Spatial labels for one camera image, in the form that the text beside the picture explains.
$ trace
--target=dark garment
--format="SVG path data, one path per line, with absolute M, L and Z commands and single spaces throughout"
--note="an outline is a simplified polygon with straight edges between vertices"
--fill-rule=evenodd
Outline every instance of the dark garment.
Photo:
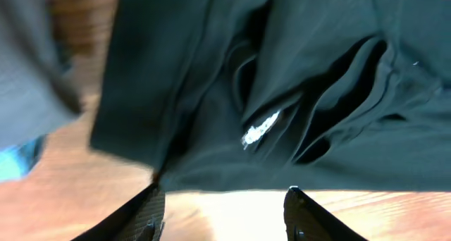
M 450 9 L 120 0 L 92 146 L 167 190 L 451 190 Z
M 0 150 L 80 115 L 50 26 L 47 0 L 0 0 Z

